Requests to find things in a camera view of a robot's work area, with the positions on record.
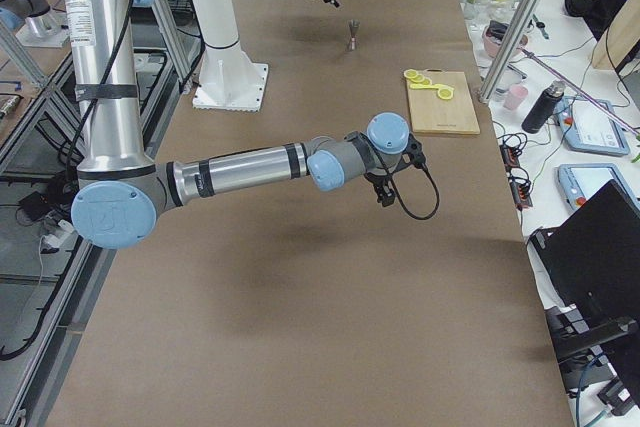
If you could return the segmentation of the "wooden cutting board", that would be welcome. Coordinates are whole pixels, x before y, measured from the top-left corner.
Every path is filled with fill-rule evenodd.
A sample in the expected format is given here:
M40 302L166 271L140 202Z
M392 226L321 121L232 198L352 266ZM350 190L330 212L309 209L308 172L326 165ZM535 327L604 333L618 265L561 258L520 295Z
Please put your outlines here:
M466 76L458 71L417 70L432 84L453 87L454 97L442 100L436 90L412 90L405 79L411 127L420 134L477 135L480 133Z

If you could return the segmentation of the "pink cup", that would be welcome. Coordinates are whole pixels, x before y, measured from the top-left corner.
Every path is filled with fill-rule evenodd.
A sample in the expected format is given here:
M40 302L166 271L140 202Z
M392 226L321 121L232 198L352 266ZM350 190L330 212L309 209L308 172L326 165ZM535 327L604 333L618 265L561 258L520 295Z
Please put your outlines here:
M521 84L513 84L509 87L504 102L503 107L508 110L516 110L527 98L528 89Z

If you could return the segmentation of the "pink bowl with cloth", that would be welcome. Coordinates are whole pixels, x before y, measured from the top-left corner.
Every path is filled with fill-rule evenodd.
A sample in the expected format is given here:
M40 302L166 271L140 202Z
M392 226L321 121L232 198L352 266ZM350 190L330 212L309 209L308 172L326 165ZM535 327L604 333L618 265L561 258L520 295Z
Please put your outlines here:
M482 34L484 51L490 58L495 58L502 46L509 28L507 23L491 20Z

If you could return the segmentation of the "blue teach pendant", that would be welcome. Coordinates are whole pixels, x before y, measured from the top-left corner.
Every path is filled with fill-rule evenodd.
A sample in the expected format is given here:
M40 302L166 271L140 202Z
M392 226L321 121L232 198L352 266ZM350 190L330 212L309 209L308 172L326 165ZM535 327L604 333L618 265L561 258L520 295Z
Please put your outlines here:
M578 210L607 182L627 187L619 169L612 163L561 164L557 167L558 184L572 211Z
M622 128L582 97L564 96L554 110L554 118L572 151L614 157L630 152Z

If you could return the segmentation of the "black laptop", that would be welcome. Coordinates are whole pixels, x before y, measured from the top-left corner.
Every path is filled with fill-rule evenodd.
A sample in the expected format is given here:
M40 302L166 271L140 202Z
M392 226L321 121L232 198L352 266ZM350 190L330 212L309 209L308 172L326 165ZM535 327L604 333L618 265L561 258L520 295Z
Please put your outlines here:
M618 182L532 241L564 303L593 319L639 319L639 207Z

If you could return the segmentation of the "yellow plastic knife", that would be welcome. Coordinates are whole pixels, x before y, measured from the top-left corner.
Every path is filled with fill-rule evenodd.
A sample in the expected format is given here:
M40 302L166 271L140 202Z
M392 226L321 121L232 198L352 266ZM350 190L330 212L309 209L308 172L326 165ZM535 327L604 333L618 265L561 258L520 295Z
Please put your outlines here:
M424 83L409 83L409 88L412 90L436 90L453 92L453 87L446 84L424 84Z

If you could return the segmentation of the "black water bottle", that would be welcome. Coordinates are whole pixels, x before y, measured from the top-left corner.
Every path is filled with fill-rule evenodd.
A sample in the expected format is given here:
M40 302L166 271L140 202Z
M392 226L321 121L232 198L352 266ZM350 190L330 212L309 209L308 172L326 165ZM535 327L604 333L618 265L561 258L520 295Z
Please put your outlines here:
M541 92L521 124L525 133L535 134L540 131L563 98L565 87L563 81L555 80Z

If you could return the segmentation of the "steel jigger measuring cup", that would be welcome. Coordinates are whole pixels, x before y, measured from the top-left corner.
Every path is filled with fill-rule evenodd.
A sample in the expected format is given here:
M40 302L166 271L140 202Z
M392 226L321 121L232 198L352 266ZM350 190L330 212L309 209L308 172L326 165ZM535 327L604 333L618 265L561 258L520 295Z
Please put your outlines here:
M359 31L359 27L360 27L360 21L356 20L356 19L351 19L348 22L348 28L349 28L349 42L347 44L347 51L348 52L353 52L357 49L357 34Z

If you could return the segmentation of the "aluminium frame post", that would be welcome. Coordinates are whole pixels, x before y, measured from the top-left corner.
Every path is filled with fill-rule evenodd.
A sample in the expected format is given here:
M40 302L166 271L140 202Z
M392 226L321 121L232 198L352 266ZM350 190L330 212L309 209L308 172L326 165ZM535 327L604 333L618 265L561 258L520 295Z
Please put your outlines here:
M478 91L478 100L487 104L509 64L512 55L520 48L524 31L535 13L540 0L521 0L505 33L500 49L493 59Z

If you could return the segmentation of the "white pillar base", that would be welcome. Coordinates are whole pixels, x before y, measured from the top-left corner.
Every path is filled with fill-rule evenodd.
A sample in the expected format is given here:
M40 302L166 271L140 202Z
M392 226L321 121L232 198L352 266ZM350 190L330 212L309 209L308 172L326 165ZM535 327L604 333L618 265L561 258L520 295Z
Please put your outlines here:
M269 67L244 52L232 0L192 0L205 51L193 106L257 112Z

